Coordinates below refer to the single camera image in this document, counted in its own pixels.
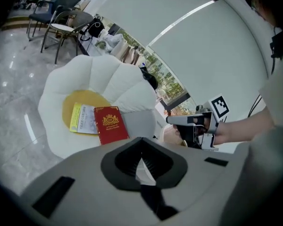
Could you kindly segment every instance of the chair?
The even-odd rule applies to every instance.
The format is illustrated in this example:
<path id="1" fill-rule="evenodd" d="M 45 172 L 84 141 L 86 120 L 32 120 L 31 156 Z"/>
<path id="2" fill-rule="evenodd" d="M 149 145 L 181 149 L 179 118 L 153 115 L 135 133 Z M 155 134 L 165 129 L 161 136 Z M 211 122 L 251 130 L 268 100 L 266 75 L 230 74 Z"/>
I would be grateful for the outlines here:
<path id="1" fill-rule="evenodd" d="M 65 18 L 73 19 L 73 21 L 71 21 L 71 27 L 67 25 L 59 24 L 60 21 L 65 21 Z M 60 47 L 63 45 L 63 42 L 67 37 L 72 36 L 72 37 L 76 37 L 76 55 L 77 55 L 78 54 L 77 50 L 78 50 L 78 42 L 79 42 L 79 39 L 78 39 L 79 32 L 82 28 L 84 28 L 92 20 L 93 20 L 93 16 L 91 16 L 90 14 L 86 12 L 82 12 L 82 11 L 65 11 L 65 12 L 60 13 L 55 19 L 55 21 L 49 24 L 46 30 L 46 33 L 43 39 L 43 43 L 42 43 L 41 53 L 43 52 L 44 47 L 45 49 L 47 49 L 49 46 L 58 44 L 58 49 L 57 49 L 56 58 L 55 58 L 55 64 L 56 64 Z M 46 39 L 47 39 L 50 29 L 54 29 L 58 32 L 61 32 L 61 38 L 59 42 L 46 46 Z"/>
<path id="2" fill-rule="evenodd" d="M 111 106 L 118 106 L 129 137 L 154 136 L 156 94 L 141 70 L 111 55 L 79 55 L 49 74 L 38 106 L 49 147 L 55 155 L 66 158 L 78 151 L 100 146 L 98 137 L 70 132 L 63 123 L 66 98 L 77 91 L 91 91 Z M 77 99 L 74 101 L 88 104 Z"/>
<path id="3" fill-rule="evenodd" d="M 52 1 L 40 0 L 40 1 L 38 1 L 35 9 L 33 11 L 33 14 L 31 14 L 29 16 L 30 21 L 29 21 L 29 25 L 28 25 L 28 29 L 27 29 L 27 37 L 28 37 L 29 41 L 42 37 L 42 36 L 38 36 L 38 37 L 34 37 L 34 38 L 30 37 L 30 29 L 31 29 L 31 25 L 32 25 L 33 20 L 37 21 L 36 26 L 35 26 L 34 31 L 33 31 L 33 35 L 34 35 L 37 24 L 39 22 L 42 23 L 42 24 L 49 24 L 61 12 L 66 11 L 66 10 L 72 10 L 72 8 L 79 1 L 80 0 L 52 0 Z M 46 13 L 36 13 L 37 8 L 43 6 L 44 4 L 51 5 L 49 7 L 48 11 Z"/>

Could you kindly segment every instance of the white shirt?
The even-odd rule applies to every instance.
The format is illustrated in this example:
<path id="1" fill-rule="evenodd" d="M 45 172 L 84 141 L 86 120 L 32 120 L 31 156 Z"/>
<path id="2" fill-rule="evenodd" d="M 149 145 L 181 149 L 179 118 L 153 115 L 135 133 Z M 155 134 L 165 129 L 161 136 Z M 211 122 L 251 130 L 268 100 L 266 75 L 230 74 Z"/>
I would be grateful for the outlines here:
<path id="1" fill-rule="evenodd" d="M 260 95 L 270 111 L 275 126 L 283 126 L 283 59 L 279 63 L 279 68 L 260 90 Z"/>

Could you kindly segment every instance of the white flower-shaped chair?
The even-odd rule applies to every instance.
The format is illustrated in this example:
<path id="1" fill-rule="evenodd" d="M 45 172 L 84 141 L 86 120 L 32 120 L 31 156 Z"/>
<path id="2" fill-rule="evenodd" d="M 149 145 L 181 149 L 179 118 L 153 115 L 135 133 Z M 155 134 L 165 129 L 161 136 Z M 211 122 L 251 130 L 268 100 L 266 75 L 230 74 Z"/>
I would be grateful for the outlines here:
<path id="1" fill-rule="evenodd" d="M 50 73 L 38 107 L 55 155 L 66 158 L 100 145 L 98 137 L 70 132 L 62 120 L 63 101 L 76 90 L 94 91 L 118 106 L 129 137 L 153 137 L 156 95 L 140 68 L 110 55 L 79 55 Z"/>

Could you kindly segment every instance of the black office chair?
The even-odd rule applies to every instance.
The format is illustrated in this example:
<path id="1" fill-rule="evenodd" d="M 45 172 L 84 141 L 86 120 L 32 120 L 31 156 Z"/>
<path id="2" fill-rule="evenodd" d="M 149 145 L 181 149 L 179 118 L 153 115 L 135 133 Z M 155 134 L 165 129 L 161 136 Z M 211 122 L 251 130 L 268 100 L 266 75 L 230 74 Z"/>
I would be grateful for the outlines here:
<path id="1" fill-rule="evenodd" d="M 38 36 L 38 37 L 30 37 L 30 29 L 31 29 L 31 25 L 32 25 L 32 21 L 37 21 L 34 31 L 33 31 L 33 35 L 34 32 L 36 30 L 37 24 L 38 22 L 42 23 L 42 24 L 49 24 L 50 22 L 52 22 L 57 15 L 59 15 L 61 12 L 63 11 L 67 11 L 67 10 L 72 10 L 72 8 L 81 0 L 55 0 L 55 1 L 43 1 L 40 0 L 38 1 L 36 8 L 33 11 L 33 14 L 31 14 L 29 16 L 30 21 L 29 21 L 29 25 L 28 25 L 28 29 L 27 29 L 27 37 L 29 39 L 29 41 L 33 40 L 33 39 L 37 39 L 43 36 Z M 38 7 L 43 6 L 44 4 L 48 3 L 49 5 L 51 5 L 49 7 L 49 10 L 46 13 L 36 13 L 36 10 Z"/>

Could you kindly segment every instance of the black bag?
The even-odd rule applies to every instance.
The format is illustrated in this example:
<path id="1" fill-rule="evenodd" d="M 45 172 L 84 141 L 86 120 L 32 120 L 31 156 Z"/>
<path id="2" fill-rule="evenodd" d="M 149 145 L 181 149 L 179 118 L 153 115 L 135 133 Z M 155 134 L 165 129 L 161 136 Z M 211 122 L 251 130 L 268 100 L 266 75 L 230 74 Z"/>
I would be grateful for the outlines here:
<path id="1" fill-rule="evenodd" d="M 101 22 L 100 19 L 98 18 L 94 18 L 91 23 L 89 24 L 89 26 L 85 29 L 85 31 L 80 31 L 80 34 L 81 34 L 81 41 L 88 41 L 90 40 L 91 38 L 88 38 L 86 40 L 83 40 L 82 39 L 82 36 L 86 34 L 86 32 L 88 31 L 88 33 L 92 36 L 92 37 L 96 37 L 98 38 L 99 37 L 99 34 L 100 32 L 104 29 L 104 25 L 103 23 Z"/>
<path id="2" fill-rule="evenodd" d="M 158 82 L 155 76 L 153 76 L 152 74 L 148 72 L 147 67 L 141 67 L 140 69 L 141 69 L 143 78 L 149 82 L 149 84 L 153 87 L 154 90 L 156 90 L 158 87 Z"/>

